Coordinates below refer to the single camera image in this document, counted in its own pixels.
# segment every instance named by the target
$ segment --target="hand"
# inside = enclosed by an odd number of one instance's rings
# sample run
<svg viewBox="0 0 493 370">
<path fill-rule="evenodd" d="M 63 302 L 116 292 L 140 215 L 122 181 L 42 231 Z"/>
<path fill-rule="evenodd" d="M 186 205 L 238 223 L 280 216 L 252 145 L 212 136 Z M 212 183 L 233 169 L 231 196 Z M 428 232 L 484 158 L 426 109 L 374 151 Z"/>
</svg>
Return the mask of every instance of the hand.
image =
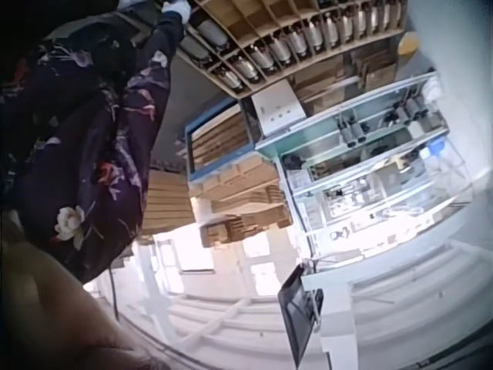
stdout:
<svg viewBox="0 0 493 370">
<path fill-rule="evenodd" d="M 172 4 L 165 2 L 163 5 L 163 13 L 175 12 L 180 14 L 182 16 L 182 23 L 184 25 L 188 23 L 188 20 L 190 19 L 191 11 L 192 10 L 190 8 L 190 4 L 188 3 L 187 0 L 177 0 Z"/>
<path fill-rule="evenodd" d="M 118 7 L 116 9 L 122 10 L 128 8 L 129 6 L 139 4 L 140 2 L 145 2 L 146 0 L 118 0 Z"/>
</svg>

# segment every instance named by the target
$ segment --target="blue trim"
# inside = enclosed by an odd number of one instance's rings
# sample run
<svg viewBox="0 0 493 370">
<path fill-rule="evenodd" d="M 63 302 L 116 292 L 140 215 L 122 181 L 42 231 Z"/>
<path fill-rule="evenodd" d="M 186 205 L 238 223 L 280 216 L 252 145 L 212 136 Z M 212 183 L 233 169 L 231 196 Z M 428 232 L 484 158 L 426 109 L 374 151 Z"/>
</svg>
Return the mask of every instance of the blue trim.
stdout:
<svg viewBox="0 0 493 370">
<path fill-rule="evenodd" d="M 223 167 L 232 164 L 233 161 L 238 160 L 242 156 L 245 156 L 248 153 L 252 153 L 255 150 L 254 143 L 248 143 L 245 146 L 242 146 L 239 149 L 234 150 L 233 152 L 219 158 L 215 162 L 208 164 L 197 171 L 189 173 L 188 181 L 194 182 L 198 180 L 204 180 L 204 177 L 212 176 L 215 172 L 219 172 Z"/>
<path fill-rule="evenodd" d="M 223 111 L 231 108 L 237 103 L 238 103 L 237 100 L 228 96 L 221 103 L 216 104 L 211 109 L 208 109 L 206 112 L 202 113 L 199 117 L 195 118 L 191 123 L 186 125 L 185 136 L 188 136 L 189 134 L 193 133 L 193 131 L 199 129 L 200 127 L 208 123 L 212 118 L 221 114 Z"/>
</svg>

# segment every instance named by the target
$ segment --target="dark purple kimono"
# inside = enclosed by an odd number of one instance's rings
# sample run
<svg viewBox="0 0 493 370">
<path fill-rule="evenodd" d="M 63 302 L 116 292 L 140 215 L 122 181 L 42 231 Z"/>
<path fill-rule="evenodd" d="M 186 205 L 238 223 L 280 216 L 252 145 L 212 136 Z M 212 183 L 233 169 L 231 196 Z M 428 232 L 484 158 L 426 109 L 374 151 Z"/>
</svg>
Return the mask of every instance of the dark purple kimono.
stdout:
<svg viewBox="0 0 493 370">
<path fill-rule="evenodd" d="M 182 37 L 181 16 L 164 13 L 119 95 L 89 53 L 56 40 L 1 87 L 3 208 L 16 210 L 29 241 L 83 283 L 139 234 Z"/>
</svg>

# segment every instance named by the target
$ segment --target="shelving unit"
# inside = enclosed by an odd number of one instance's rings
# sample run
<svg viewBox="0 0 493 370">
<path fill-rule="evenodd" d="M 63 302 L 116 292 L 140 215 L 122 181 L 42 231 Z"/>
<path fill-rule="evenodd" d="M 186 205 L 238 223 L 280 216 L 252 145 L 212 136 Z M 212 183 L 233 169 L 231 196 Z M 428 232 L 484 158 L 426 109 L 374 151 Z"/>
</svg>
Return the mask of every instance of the shelving unit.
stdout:
<svg viewBox="0 0 493 370">
<path fill-rule="evenodd" d="M 187 26 L 189 36 L 202 45 L 213 59 L 213 64 L 204 68 L 191 55 L 183 50 L 178 54 L 193 68 L 205 75 L 235 99 L 242 99 L 260 91 L 268 85 L 288 77 L 324 59 L 340 55 L 343 52 L 360 46 L 386 39 L 401 33 L 405 27 L 407 0 L 333 0 L 332 6 L 320 8 L 317 0 L 203 0 L 194 2 L 192 18 Z M 384 9 L 388 12 L 388 22 L 384 21 Z M 366 29 L 360 34 L 358 31 L 359 19 L 362 11 Z M 192 25 L 197 22 L 194 18 L 207 17 L 218 25 L 229 39 L 229 47 L 219 50 L 206 40 L 204 35 Z M 326 19 L 334 20 L 338 29 L 339 42 L 331 45 L 329 28 Z M 321 50 L 316 51 L 310 43 L 308 21 L 314 22 L 321 31 L 324 43 Z M 352 36 L 347 40 L 344 35 L 344 24 L 350 22 L 353 29 Z M 300 57 L 295 53 L 293 43 L 288 38 L 289 27 L 301 31 L 307 44 L 307 55 Z M 270 48 L 270 40 L 275 35 L 290 48 L 291 61 L 284 65 Z M 256 62 L 249 52 L 249 47 L 255 44 L 268 51 L 273 58 L 275 72 L 266 71 Z M 233 58 L 241 56 L 255 68 L 257 81 L 252 82 L 242 75 L 234 65 Z M 233 72 L 241 81 L 242 89 L 232 89 L 222 81 L 213 71 L 223 66 Z"/>
</svg>

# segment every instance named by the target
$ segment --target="wooden cubby shelf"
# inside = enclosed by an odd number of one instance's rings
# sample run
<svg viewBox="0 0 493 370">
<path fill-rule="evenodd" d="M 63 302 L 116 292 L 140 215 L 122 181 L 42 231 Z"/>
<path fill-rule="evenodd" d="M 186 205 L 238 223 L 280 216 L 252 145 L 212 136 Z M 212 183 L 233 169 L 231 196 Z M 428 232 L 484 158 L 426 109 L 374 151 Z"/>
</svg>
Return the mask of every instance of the wooden cubby shelf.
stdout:
<svg viewBox="0 0 493 370">
<path fill-rule="evenodd" d="M 179 55 L 241 99 L 316 62 L 401 33 L 407 1 L 196 0 L 187 35 L 209 59 L 184 49 Z M 289 64 L 271 48 L 274 37 L 287 46 Z"/>
</svg>

